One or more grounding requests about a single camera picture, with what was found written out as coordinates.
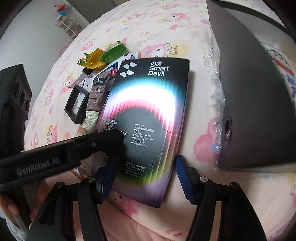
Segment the smart devil box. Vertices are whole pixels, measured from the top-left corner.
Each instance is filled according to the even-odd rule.
[[[116,128],[124,135],[126,155],[114,191],[160,207],[179,144],[188,74],[188,59],[122,62],[96,126],[98,131]],[[93,167],[100,165],[96,162],[94,158]]]

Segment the camera lens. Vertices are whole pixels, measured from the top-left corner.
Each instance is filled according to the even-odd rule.
[[[20,83],[17,82],[17,84],[15,85],[15,97],[18,97],[20,94]]]
[[[26,101],[26,111],[28,111],[30,109],[30,101],[27,100]]]
[[[20,97],[20,106],[23,106],[23,104],[25,103],[26,101],[26,93],[23,91],[22,92],[22,95]]]

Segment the bed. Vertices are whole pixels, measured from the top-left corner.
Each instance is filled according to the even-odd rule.
[[[280,22],[262,1],[232,2]],[[215,100],[211,97],[215,86],[211,73],[205,67],[205,55],[211,46],[205,0],[131,0],[90,24],[52,67],[32,109],[25,133],[25,149],[76,136],[79,125],[74,124],[64,111],[72,90],[65,85],[74,83],[80,76],[83,67],[77,65],[77,61],[84,57],[84,53],[96,48],[106,49],[117,40],[122,41],[130,52],[137,52],[139,58],[190,59],[188,99],[178,153],[183,154],[189,165],[201,175],[216,183],[239,183],[253,205],[268,240],[275,240],[296,210],[296,175],[226,172],[215,167],[217,155],[211,146],[217,112]],[[130,217],[124,215],[123,218],[125,222],[132,223],[133,232],[148,234],[149,238],[145,240],[185,240],[195,212],[195,206],[185,199],[175,173],[159,209],[115,192],[111,193],[109,201],[121,211],[116,209],[108,214],[105,211],[105,215],[120,216],[124,212]],[[113,223],[102,219],[105,229],[111,230]]]

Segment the gray cabinet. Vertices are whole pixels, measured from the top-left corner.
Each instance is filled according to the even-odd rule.
[[[92,23],[104,13],[115,8],[113,0],[67,0],[80,14]]]

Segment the white diamond logo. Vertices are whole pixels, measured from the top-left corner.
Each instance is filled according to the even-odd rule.
[[[128,64],[125,64],[125,65],[123,66],[123,68],[128,69],[128,68],[129,68],[129,65],[128,65]]]
[[[137,66],[137,64],[131,62],[131,63],[130,63],[130,66],[131,66],[131,67],[135,67],[135,66]]]
[[[128,70],[128,71],[127,71],[127,74],[128,74],[128,75],[132,75],[132,74],[134,74],[134,72]]]
[[[124,77],[124,78],[126,77],[126,73],[125,73],[125,72],[121,72],[120,75],[121,75],[122,77]]]

